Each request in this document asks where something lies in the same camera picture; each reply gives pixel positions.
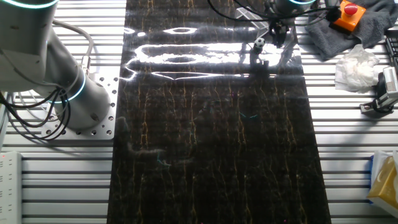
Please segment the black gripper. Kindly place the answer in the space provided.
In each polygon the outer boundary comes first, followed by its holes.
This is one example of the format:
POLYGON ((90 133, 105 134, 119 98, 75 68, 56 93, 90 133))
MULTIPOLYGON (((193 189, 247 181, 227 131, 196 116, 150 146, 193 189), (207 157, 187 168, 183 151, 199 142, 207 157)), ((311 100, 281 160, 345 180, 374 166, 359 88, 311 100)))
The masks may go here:
POLYGON ((270 35, 272 36, 272 43, 276 47, 282 47, 285 39, 286 39, 286 33, 288 31, 288 26, 281 20, 274 19, 271 20, 270 23, 270 35))

